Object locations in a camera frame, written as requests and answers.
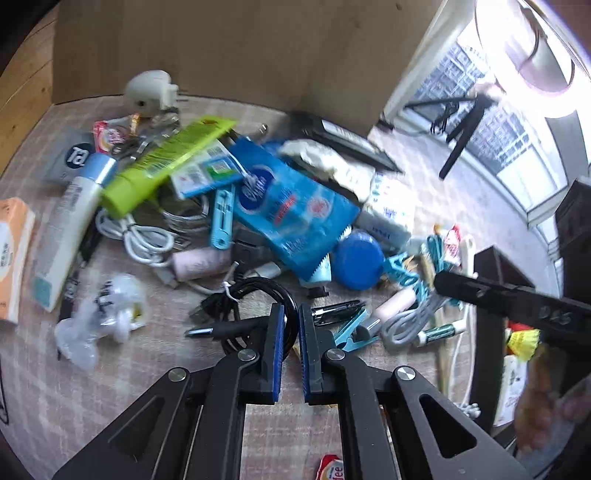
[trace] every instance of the yellow shuttlecock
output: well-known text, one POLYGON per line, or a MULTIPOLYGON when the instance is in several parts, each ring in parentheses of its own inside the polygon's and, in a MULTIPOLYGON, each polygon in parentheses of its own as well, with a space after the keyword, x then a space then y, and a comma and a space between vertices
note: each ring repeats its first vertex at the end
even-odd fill
POLYGON ((513 351, 517 358, 527 362, 534 356, 539 341, 540 331, 538 329, 520 330, 511 334, 507 346, 513 351))

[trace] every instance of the blue packet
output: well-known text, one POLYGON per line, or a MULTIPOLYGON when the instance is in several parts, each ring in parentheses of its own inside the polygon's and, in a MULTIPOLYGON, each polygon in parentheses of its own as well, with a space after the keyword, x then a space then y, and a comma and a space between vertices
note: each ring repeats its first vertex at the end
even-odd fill
POLYGON ((247 138, 230 152, 249 172, 236 189, 234 215, 265 235, 287 268, 310 278, 359 208, 247 138))

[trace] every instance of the lamp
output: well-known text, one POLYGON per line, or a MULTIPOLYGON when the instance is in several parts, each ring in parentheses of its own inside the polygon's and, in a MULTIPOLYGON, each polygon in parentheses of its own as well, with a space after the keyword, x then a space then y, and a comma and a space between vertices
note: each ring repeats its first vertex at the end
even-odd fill
POLYGON ((521 109, 559 118, 576 110, 589 74, 570 41, 559 37, 541 13, 540 4, 478 0, 476 29, 508 99, 521 109))

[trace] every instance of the lotion bottle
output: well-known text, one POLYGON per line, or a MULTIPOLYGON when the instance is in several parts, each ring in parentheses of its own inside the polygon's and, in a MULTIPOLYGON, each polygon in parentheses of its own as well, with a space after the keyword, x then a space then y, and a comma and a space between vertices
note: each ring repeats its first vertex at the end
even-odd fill
POLYGON ((60 298, 84 232, 95 218, 102 190, 116 170, 114 158, 104 153, 92 154, 51 214, 33 274, 33 298, 48 312, 60 298))

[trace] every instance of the gray cable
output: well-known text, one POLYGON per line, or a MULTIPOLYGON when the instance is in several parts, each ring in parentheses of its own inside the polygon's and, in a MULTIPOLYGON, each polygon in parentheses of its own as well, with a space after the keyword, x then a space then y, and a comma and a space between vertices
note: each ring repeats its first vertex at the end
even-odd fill
POLYGON ((447 297, 432 291, 418 308, 398 313, 387 320, 379 333, 384 348, 393 353, 409 345, 446 301, 447 297))

